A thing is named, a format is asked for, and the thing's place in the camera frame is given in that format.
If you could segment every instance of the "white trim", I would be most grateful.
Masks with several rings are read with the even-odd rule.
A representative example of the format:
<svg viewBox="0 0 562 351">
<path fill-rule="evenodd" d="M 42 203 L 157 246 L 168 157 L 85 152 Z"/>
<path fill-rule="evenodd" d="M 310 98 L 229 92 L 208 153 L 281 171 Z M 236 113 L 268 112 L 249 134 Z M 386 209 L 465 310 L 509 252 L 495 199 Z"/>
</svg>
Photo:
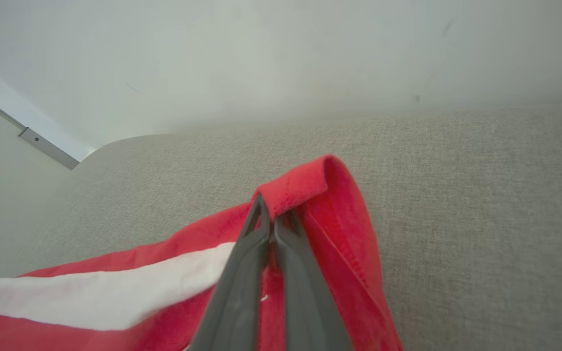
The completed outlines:
<svg viewBox="0 0 562 351">
<path fill-rule="evenodd" d="M 25 127 L 30 127 L 69 154 L 75 160 L 81 161 L 98 147 L 76 140 L 68 134 L 58 123 L 40 111 L 36 106 L 22 97 L 18 91 L 0 79 L 0 110 Z"/>
<path fill-rule="evenodd" d="M 234 242 L 136 269 L 0 278 L 0 315 L 122 331 L 218 282 Z"/>
</svg>

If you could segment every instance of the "beige couch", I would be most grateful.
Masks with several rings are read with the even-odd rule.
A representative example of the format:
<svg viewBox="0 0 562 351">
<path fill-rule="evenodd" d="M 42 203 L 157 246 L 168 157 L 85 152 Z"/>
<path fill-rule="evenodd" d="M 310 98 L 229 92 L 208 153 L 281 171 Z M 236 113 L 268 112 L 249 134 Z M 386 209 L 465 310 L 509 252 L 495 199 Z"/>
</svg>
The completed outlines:
<svg viewBox="0 0 562 351">
<path fill-rule="evenodd" d="M 333 153 L 379 238 L 409 351 L 562 351 L 562 107 L 135 137 L 82 162 L 19 264 L 163 240 Z"/>
</svg>

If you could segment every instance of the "red and white striped cloth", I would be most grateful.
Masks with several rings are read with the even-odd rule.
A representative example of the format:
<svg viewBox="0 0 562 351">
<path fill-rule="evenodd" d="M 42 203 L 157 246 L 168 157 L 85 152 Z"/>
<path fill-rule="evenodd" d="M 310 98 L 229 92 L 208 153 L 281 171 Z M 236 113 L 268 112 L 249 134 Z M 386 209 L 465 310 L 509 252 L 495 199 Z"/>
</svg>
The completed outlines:
<svg viewBox="0 0 562 351">
<path fill-rule="evenodd" d="M 296 208 L 358 351 L 401 350 L 377 240 L 350 172 L 334 156 L 259 186 L 272 218 Z M 0 278 L 0 350 L 180 351 L 205 311 L 252 202 L 163 242 Z M 263 273 L 259 350 L 285 349 L 283 278 Z"/>
</svg>

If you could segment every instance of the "white wall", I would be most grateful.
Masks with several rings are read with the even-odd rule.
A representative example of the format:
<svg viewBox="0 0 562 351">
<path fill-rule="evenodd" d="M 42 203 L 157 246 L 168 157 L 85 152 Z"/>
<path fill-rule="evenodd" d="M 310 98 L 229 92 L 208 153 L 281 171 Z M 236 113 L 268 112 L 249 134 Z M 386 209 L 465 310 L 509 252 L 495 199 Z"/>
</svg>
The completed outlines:
<svg viewBox="0 0 562 351">
<path fill-rule="evenodd" d="M 71 171 L 25 142 L 18 127 L 0 116 L 0 277 L 26 273 L 34 266 L 25 247 L 35 245 L 34 220 Z"/>
<path fill-rule="evenodd" d="M 0 78 L 98 144 L 562 103 L 562 0 L 0 0 Z"/>
</svg>

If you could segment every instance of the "red fabric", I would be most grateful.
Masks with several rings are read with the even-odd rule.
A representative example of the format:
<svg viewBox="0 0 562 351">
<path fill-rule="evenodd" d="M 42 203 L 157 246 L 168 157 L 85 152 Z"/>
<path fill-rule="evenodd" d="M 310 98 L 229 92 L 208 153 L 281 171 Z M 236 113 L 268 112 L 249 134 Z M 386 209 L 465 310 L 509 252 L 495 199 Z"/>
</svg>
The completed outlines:
<svg viewBox="0 0 562 351">
<path fill-rule="evenodd" d="M 344 164 L 323 156 L 259 186 L 276 217 L 296 208 L 324 278 L 358 351 L 402 350 L 382 290 L 377 240 L 363 197 Z M 25 274 L 122 271 L 235 241 L 252 202 L 237 205 L 181 229 L 156 244 Z M 212 289 L 174 304 L 126 331 L 91 331 L 0 316 L 0 350 L 159 350 L 185 348 Z M 283 277 L 268 267 L 262 278 L 259 350 L 285 349 Z"/>
</svg>

